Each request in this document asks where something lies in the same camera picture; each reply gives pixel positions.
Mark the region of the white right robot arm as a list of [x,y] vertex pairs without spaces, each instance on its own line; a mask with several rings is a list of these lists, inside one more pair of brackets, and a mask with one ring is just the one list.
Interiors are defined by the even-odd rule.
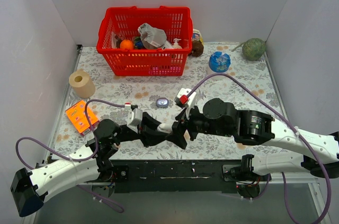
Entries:
[[234,181],[255,180],[280,172],[306,172],[323,178],[338,178],[338,133],[319,135],[288,128],[271,115],[252,110],[237,110],[219,98],[209,100],[202,111],[187,107],[173,124],[162,123],[157,130],[168,133],[168,140],[178,145],[188,132],[191,140],[198,134],[233,137],[244,146],[273,146],[284,149],[278,155],[242,156],[241,163],[225,171]]

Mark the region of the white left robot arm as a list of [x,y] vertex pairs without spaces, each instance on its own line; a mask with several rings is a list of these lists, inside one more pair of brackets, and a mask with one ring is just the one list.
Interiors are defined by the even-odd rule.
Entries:
[[160,123],[146,112],[126,125],[110,119],[99,122],[95,138],[82,145],[66,159],[46,166],[18,170],[13,178],[11,193],[20,217],[37,212],[55,195],[85,182],[112,182],[120,176],[110,161],[117,146],[124,141],[141,140],[144,146],[163,142],[172,132],[170,124]]

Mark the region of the purple earbud charging case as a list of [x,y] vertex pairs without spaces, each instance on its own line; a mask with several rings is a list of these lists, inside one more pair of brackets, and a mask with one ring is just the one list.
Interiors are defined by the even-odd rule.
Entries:
[[169,105],[169,100],[167,98],[158,98],[156,100],[156,106],[159,108],[167,108]]

